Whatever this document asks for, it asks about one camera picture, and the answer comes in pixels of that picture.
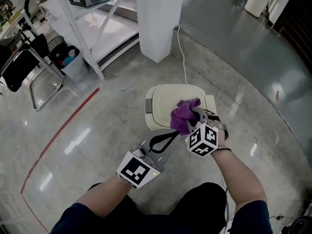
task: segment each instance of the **white wall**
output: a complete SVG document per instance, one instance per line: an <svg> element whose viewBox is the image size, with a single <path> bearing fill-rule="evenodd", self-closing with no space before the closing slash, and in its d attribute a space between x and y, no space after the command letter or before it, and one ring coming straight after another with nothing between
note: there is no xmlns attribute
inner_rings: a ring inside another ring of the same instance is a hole
<svg viewBox="0 0 312 234"><path fill-rule="evenodd" d="M269 5L269 19L275 24L289 0L272 0Z"/></svg>

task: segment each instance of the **metal chair leg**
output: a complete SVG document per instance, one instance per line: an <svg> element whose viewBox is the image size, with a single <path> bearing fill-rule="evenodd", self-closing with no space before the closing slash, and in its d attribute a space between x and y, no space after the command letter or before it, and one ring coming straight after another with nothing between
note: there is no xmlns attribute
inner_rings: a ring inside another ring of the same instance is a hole
<svg viewBox="0 0 312 234"><path fill-rule="evenodd" d="M49 66L36 52L34 49L30 48L28 51L32 53L32 55L43 65L43 69L32 79L32 81L29 84L29 91L30 91L30 97L31 101L33 103L33 108L35 111L39 111L47 102L48 100L61 88L63 81L64 81L64 76L55 67ZM59 84L58 86L52 91L51 94L38 106L36 107L35 99L34 99L34 93L32 90L32 85L33 82L38 79L46 70L49 70L54 76L56 76L59 79Z"/></svg>

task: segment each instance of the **forearm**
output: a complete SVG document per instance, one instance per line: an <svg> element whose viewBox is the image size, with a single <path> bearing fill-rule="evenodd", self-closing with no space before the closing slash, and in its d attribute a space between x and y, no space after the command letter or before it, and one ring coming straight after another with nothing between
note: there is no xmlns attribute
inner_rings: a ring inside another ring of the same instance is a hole
<svg viewBox="0 0 312 234"><path fill-rule="evenodd" d="M77 203L87 206L99 217L106 217L123 200L132 187L114 176L87 191Z"/></svg>
<svg viewBox="0 0 312 234"><path fill-rule="evenodd" d="M216 151L212 153L212 157L218 164L229 193L236 203L236 211L249 202L266 201L265 192L256 175L231 151Z"/></svg>

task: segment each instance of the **white column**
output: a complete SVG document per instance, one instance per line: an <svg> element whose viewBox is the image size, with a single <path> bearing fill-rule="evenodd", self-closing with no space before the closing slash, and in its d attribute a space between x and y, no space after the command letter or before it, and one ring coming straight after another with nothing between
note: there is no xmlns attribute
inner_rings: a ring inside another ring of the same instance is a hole
<svg viewBox="0 0 312 234"><path fill-rule="evenodd" d="M141 52L155 62L170 54L183 0L136 0Z"/></svg>

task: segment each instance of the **concrete floor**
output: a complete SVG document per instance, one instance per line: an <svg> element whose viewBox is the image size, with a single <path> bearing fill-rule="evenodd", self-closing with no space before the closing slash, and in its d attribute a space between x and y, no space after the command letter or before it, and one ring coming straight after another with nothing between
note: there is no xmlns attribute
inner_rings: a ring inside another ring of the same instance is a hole
<svg viewBox="0 0 312 234"><path fill-rule="evenodd" d="M53 36L48 27L44 31ZM187 50L188 83L215 96L218 115L230 133L227 144L262 182L270 216L298 216L304 188L311 185L312 175L298 143L290 143L293 135L285 122L225 61L187 37L182 37L181 42ZM146 92L159 84L184 82L176 38L172 53L176 57L170 55L156 64L143 56L136 45L104 70L104 83L92 70L83 82L67 79L40 112L32 109L26 82L16 93L0 86L1 224L13 234L45 234L91 185L114 175L125 153L149 131L144 119ZM38 100L45 89L52 89L40 86L48 83L53 85L47 73L36 85L40 91L36 93ZM100 91L53 138L98 87ZM281 151L289 145L299 167ZM183 141L165 166L166 171L157 179L130 192L145 213L170 212L188 190L203 182L223 186L213 159L190 155ZM228 200L232 215L234 203L230 196ZM290 222L274 218L270 221L274 233Z"/></svg>
<svg viewBox="0 0 312 234"><path fill-rule="evenodd" d="M181 32L250 81L288 123L312 166L312 76L301 58L247 0L184 0Z"/></svg>

